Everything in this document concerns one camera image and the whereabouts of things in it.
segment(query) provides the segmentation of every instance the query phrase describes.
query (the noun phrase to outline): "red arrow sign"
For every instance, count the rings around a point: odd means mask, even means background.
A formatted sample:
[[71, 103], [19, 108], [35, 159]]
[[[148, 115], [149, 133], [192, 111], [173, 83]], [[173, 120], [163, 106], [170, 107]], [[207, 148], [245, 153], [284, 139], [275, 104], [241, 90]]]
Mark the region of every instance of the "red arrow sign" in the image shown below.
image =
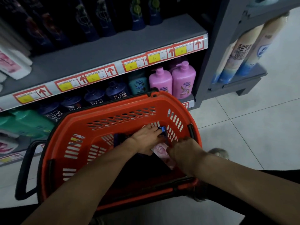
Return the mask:
[[81, 76], [81, 77], [79, 78], [79, 80], [80, 80], [80, 81], [83, 81], [84, 83], [86, 83], [86, 80], [87, 80], [87, 79], [86, 79], [85, 76]]
[[170, 53], [171, 53], [171, 55], [172, 55], [172, 57], [173, 57], [173, 56], [174, 56], [173, 53], [175, 53], [175, 49], [174, 49], [174, 48], [170, 49], [170, 50], [169, 50], [169, 54], [170, 54]]
[[46, 96], [45, 92], [46, 92], [45, 90], [40, 89], [39, 94], [43, 94], [44, 96]]
[[108, 70], [107, 70], [111, 75], [112, 75], [112, 72], [114, 71], [114, 69], [112, 69], [112, 68], [108, 68]]
[[198, 49], [199, 49], [199, 47], [200, 47], [200, 44], [201, 44], [200, 41], [197, 41], [197, 42], [195, 43], [195, 45], [198, 45]]

